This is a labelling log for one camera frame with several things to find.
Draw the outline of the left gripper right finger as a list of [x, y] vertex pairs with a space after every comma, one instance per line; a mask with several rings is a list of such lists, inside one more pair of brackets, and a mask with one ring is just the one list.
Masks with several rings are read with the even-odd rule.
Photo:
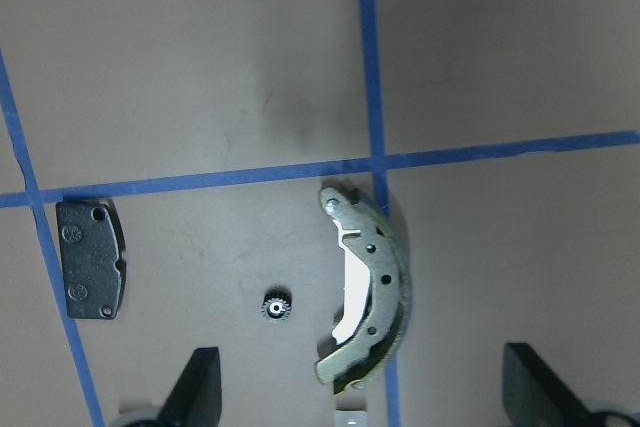
[[513, 426], [578, 426], [590, 412], [524, 342], [503, 347], [502, 404]]

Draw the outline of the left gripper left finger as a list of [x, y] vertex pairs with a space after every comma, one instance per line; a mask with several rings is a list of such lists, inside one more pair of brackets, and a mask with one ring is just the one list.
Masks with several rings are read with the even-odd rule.
[[161, 426], [217, 426], [222, 413], [220, 353], [193, 351], [158, 415]]

